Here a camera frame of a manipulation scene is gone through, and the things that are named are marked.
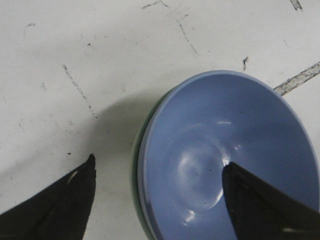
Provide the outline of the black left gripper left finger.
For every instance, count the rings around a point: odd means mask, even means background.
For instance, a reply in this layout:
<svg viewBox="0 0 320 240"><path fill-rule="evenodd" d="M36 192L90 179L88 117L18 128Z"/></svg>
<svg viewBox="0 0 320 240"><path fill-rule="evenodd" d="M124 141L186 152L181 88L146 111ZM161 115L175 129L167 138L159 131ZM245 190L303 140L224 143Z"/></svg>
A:
<svg viewBox="0 0 320 240"><path fill-rule="evenodd" d="M96 193L96 158L0 215L2 240L81 240Z"/></svg>

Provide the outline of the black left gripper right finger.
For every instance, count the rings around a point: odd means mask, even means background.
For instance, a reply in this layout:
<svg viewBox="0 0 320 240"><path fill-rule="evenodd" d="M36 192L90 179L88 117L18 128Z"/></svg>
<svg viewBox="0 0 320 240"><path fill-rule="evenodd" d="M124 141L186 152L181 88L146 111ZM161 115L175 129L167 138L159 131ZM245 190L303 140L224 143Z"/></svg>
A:
<svg viewBox="0 0 320 240"><path fill-rule="evenodd" d="M225 205L239 240L318 240L320 214L231 162L222 170Z"/></svg>

